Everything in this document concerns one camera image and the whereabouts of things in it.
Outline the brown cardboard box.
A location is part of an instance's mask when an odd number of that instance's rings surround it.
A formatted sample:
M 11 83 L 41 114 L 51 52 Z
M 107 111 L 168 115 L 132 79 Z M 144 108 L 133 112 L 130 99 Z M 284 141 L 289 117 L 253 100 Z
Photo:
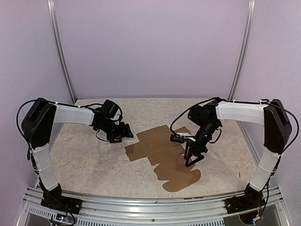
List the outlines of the brown cardboard box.
M 137 134 L 139 142 L 125 147 L 130 161 L 147 158 L 162 187 L 168 192 L 178 192 L 198 182 L 201 172 L 186 167 L 181 144 L 170 141 L 172 135 L 167 125 L 155 127 Z

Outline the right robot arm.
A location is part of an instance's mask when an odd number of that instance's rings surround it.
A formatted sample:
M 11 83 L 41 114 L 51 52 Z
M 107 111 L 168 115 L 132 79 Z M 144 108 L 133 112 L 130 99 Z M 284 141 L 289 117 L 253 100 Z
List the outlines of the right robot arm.
M 212 135 L 222 127 L 222 121 L 241 121 L 264 127 L 263 153 L 244 195 L 237 198 L 243 208 L 250 209 L 262 198 L 262 191 L 270 178 L 276 173 L 281 156 L 292 132 L 292 126 L 282 103 L 278 99 L 272 102 L 251 103 L 227 101 L 213 97 L 195 104 L 189 109 L 188 118 L 199 126 L 193 136 L 184 136 L 187 142 L 184 159 L 189 167 L 204 158 L 206 145 Z

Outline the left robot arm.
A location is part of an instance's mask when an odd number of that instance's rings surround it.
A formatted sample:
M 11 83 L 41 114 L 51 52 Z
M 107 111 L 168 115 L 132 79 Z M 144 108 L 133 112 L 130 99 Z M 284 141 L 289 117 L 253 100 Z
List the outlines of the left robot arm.
M 105 142 L 120 143 L 123 138 L 133 138 L 129 124 L 124 123 L 123 112 L 111 100 L 89 105 L 68 105 L 38 98 L 29 101 L 32 106 L 18 129 L 28 144 L 27 158 L 32 162 L 43 191 L 42 204 L 57 210 L 67 208 L 69 200 L 62 196 L 51 159 L 50 138 L 54 124 L 80 124 L 102 131 Z

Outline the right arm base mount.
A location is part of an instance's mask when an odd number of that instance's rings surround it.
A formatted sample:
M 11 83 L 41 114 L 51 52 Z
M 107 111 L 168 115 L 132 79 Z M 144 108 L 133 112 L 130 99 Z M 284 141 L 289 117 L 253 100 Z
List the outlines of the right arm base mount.
M 241 211 L 251 210 L 263 207 L 265 205 L 265 200 L 263 197 L 259 197 L 254 200 L 251 196 L 233 196 L 225 200 L 225 206 L 228 214 L 237 213 Z

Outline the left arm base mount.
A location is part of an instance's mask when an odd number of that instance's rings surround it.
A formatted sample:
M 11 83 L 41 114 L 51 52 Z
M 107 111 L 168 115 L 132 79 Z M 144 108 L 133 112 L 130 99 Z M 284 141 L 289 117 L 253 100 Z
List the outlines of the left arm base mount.
M 78 215 L 81 210 L 82 200 L 66 196 L 61 196 L 59 200 L 45 197 L 42 198 L 40 204 L 41 206 L 50 208 L 52 210 L 58 210 L 61 212 L 67 212 Z

